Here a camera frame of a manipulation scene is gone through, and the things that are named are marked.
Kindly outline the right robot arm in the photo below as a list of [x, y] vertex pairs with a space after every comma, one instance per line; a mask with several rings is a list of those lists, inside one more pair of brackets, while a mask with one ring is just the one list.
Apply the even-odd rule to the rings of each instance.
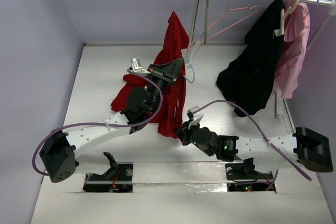
[[317, 173], [333, 171], [329, 139], [306, 127], [298, 127], [293, 134], [272, 137], [268, 141], [264, 138], [218, 135], [191, 122], [184, 122], [175, 132], [182, 145], [193, 144], [207, 156], [216, 156], [220, 161], [251, 159], [241, 166], [241, 171], [248, 178], [292, 165]]

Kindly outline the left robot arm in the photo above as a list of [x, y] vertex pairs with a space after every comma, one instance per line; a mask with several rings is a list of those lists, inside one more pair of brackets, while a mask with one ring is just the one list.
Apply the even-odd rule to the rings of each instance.
[[55, 129], [41, 142], [39, 156], [52, 183], [62, 182], [76, 173], [82, 154], [113, 138], [143, 129], [158, 115], [164, 91], [178, 80], [184, 60], [151, 64], [146, 70], [134, 65], [139, 62], [133, 58], [127, 71], [146, 84], [131, 90], [124, 109], [102, 122], [76, 123]]

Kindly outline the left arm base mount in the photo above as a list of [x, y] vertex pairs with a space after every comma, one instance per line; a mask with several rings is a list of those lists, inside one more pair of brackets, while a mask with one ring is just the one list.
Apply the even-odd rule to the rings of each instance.
[[103, 155], [108, 160], [108, 168], [101, 174], [86, 174], [83, 190], [87, 193], [133, 192], [133, 163], [117, 163], [109, 152]]

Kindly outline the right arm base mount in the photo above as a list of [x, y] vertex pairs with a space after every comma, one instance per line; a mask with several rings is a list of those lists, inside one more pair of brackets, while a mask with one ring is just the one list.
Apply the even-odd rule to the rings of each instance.
[[255, 170], [252, 159], [226, 163], [228, 192], [276, 191], [272, 172]]

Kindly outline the wooden hanger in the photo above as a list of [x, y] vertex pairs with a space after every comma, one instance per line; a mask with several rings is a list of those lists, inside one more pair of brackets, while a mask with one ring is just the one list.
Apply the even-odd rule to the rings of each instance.
[[293, 0], [293, 5], [289, 6], [286, 10], [282, 9], [280, 13], [280, 35], [285, 34], [285, 20], [288, 15], [291, 15], [296, 7], [298, 6], [300, 0]]

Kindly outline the red t shirt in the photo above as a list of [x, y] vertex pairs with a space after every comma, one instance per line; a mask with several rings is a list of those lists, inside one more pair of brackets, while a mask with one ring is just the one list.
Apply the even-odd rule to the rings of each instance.
[[[189, 37], [185, 31], [176, 12], [172, 12], [168, 19], [168, 27], [165, 33], [163, 48], [155, 58], [156, 65], [163, 65], [182, 57], [182, 50], [189, 45]], [[157, 131], [165, 137], [178, 138], [175, 129], [182, 126], [183, 108], [186, 97], [186, 74], [185, 66], [182, 66], [180, 76], [176, 83], [168, 86], [163, 92], [163, 104], [159, 113], [151, 121], [157, 123]], [[119, 91], [116, 98], [111, 103], [111, 110], [120, 112], [124, 109], [126, 98], [135, 87], [144, 87], [146, 81], [132, 74], [123, 76], [125, 86]]]

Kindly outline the grey plastic hanger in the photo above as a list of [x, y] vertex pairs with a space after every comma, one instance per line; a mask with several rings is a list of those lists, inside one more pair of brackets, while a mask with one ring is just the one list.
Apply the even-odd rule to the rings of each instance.
[[207, 43], [207, 34], [208, 34], [208, 13], [209, 13], [209, 0], [205, 1], [205, 16], [204, 16], [204, 34], [203, 34], [203, 44]]

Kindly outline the black t shirt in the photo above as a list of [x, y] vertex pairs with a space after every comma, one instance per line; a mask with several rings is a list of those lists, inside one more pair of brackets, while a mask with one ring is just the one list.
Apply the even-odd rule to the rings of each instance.
[[274, 0], [245, 36], [247, 47], [219, 73], [216, 85], [227, 101], [254, 115], [266, 107], [274, 86], [284, 36], [280, 28], [283, 0]]

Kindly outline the pink shirt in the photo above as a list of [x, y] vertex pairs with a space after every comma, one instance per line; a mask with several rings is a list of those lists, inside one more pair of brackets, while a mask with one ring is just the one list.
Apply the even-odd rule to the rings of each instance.
[[[293, 1], [285, 0], [287, 9]], [[284, 44], [275, 73], [274, 89], [282, 91], [282, 98], [291, 99], [293, 92], [298, 87], [298, 77], [306, 55], [310, 33], [310, 15], [306, 3], [299, 2], [295, 11], [285, 20]]]

